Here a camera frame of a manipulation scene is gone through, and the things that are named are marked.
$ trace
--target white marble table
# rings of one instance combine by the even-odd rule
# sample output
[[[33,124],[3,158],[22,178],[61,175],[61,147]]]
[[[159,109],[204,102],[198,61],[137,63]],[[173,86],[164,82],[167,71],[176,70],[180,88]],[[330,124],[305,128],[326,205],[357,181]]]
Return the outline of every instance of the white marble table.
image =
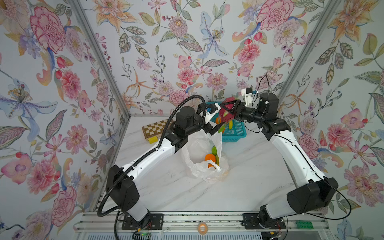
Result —
[[[146,152],[152,145],[141,126],[166,118],[132,117],[116,164],[123,166]],[[223,182],[188,177],[179,151],[137,184],[140,199],[150,211],[250,211],[295,188],[283,158],[263,134],[247,131],[247,137],[225,142],[223,149],[230,166]],[[104,208],[112,205],[109,200]]]

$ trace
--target toy fruit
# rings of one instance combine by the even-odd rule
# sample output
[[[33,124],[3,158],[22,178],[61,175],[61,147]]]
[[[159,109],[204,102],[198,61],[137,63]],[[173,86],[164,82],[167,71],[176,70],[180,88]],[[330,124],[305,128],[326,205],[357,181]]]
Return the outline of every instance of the toy fruit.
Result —
[[[217,155],[217,149],[215,146],[213,146],[213,148],[212,148],[212,154],[215,156]]]
[[[212,162],[216,163],[216,157],[215,157],[215,155],[213,155],[212,153],[207,154],[207,155],[205,156],[205,160],[206,160],[206,161],[208,161],[208,160],[212,160]],[[210,168],[210,167],[214,167],[214,166],[213,166],[212,164],[208,164],[208,168]]]

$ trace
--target floral wallpaper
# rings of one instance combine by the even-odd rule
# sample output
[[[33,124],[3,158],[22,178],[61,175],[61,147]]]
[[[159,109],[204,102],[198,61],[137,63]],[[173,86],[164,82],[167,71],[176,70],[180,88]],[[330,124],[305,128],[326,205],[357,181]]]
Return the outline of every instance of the floral wallpaper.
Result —
[[[329,220],[339,240],[383,239],[384,32],[380,0],[344,0],[279,108],[313,163],[352,206]],[[321,211],[341,218],[340,194]]]
[[[127,116],[65,0],[0,0],[0,42],[0,239],[72,239]]]
[[[99,42],[130,112],[168,114],[193,94],[222,101],[250,86],[277,93],[327,1],[81,3],[105,36]]]

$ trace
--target black mounting plate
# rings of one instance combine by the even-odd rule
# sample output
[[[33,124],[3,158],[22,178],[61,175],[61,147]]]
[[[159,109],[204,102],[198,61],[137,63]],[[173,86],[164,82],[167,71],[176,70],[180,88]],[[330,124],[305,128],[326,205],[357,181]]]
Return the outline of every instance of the black mounting plate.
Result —
[[[152,221],[151,230],[161,230],[163,228],[164,214],[149,214],[149,219]],[[132,217],[124,216],[122,223],[122,230],[137,230],[140,226]]]
[[[259,214],[242,214],[243,215],[243,222],[241,223],[241,225],[243,227],[245,227],[245,229],[249,230],[249,229],[264,229],[263,227],[261,227],[259,225],[259,220],[257,218],[257,216]],[[273,222],[273,225],[270,226],[269,229],[279,229],[279,226],[278,224],[280,225],[280,229],[285,229],[285,222],[283,220],[283,218],[279,218],[276,220],[276,222]]]

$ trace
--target robotic arm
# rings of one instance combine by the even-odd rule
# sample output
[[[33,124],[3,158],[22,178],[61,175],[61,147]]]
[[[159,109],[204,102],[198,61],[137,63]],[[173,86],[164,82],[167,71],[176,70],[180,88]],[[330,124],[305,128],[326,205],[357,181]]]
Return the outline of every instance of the robotic arm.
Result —
[[[242,92],[245,102],[235,100],[222,103],[220,106],[215,103],[206,107],[203,102],[199,105],[197,112],[192,107],[182,107],[176,114],[176,122],[168,130],[165,129],[164,139],[160,139],[147,153],[122,168],[114,165],[109,170],[106,190],[110,191],[110,196],[119,209],[133,217],[139,226],[146,226],[149,222],[149,211],[139,200],[135,182],[150,172],[163,159],[182,148],[188,142],[188,135],[200,130],[211,135],[215,134],[222,124],[212,127],[209,121],[215,113],[219,112],[220,108],[233,114],[238,121],[257,123],[260,131],[283,156],[295,183],[295,190],[260,207],[258,221],[262,227],[268,228],[277,219],[284,216],[301,214],[327,206],[338,184],[334,178],[327,178],[310,161],[296,141],[288,124],[283,119],[277,118],[278,98],[271,93],[262,93],[257,109],[255,109],[248,107],[252,102],[252,98],[250,98],[252,89],[247,88]]]

